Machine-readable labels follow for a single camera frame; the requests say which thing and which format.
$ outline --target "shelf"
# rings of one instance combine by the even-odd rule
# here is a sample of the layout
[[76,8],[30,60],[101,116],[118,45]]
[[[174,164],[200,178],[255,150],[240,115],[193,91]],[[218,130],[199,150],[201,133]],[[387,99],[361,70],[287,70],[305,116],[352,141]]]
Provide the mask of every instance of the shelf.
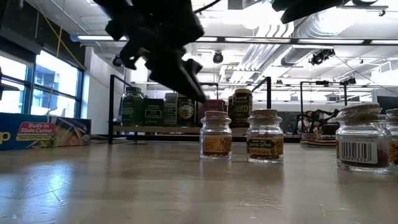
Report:
[[[125,132],[160,132],[160,133],[199,133],[201,128],[189,127],[127,127],[113,126],[113,131]],[[247,128],[231,128],[233,134],[245,134]]]

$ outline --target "cable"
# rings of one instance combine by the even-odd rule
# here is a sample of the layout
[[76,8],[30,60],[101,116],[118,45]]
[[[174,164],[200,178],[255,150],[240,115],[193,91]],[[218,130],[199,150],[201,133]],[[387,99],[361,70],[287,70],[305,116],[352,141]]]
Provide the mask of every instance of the cable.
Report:
[[343,61],[341,58],[339,58],[336,54],[335,54],[335,56],[336,56],[336,58],[338,58],[338,60],[340,60],[341,62],[343,62],[345,65],[347,65],[348,68],[352,69],[352,71],[358,73],[359,75],[361,75],[361,76],[364,77],[365,79],[369,80],[370,82],[373,82],[373,83],[376,84],[378,87],[383,88],[383,89],[385,89],[385,90],[387,90],[387,91],[390,91],[391,93],[394,93],[394,94],[398,95],[397,92],[392,91],[392,90],[390,90],[390,89],[388,89],[388,88],[386,88],[386,87],[384,87],[384,86],[381,86],[381,85],[377,84],[375,81],[373,81],[373,80],[371,80],[370,78],[366,77],[365,75],[362,75],[360,72],[358,72],[358,71],[355,70],[353,67],[351,67],[350,65],[348,65],[347,62],[345,62],[345,61]]
[[214,0],[212,3],[208,4],[207,6],[203,6],[203,7],[199,8],[199,9],[195,10],[193,13],[196,14],[196,13],[203,12],[204,10],[206,10],[206,9],[208,9],[210,7],[213,7],[215,4],[219,3],[220,1],[221,0]]

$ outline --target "barcode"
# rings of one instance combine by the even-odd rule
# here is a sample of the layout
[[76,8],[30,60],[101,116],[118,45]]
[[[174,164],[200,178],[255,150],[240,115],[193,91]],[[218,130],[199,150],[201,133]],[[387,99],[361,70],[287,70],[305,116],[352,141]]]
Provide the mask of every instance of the barcode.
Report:
[[377,163],[377,143],[359,141],[340,141],[340,159],[367,164]]

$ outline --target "green container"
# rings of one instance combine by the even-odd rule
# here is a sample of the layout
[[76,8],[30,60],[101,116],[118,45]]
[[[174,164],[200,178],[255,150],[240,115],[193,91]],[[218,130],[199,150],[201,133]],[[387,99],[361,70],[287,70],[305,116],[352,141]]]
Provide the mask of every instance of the green container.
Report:
[[144,126],[163,126],[164,101],[163,99],[144,99]]
[[123,126],[140,126],[142,124],[143,101],[140,88],[126,87],[126,95],[123,97]]

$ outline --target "brown label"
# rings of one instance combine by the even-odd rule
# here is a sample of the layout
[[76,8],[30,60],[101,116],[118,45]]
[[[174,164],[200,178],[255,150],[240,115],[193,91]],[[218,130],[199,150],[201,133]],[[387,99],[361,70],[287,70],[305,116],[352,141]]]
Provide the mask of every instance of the brown label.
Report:
[[390,152],[390,160],[391,161],[398,160],[398,141],[390,141],[388,148]]
[[203,138],[203,150],[205,152],[230,152],[232,137],[228,134],[205,136]]
[[247,152],[254,155],[279,156],[284,153],[283,138],[248,138]]

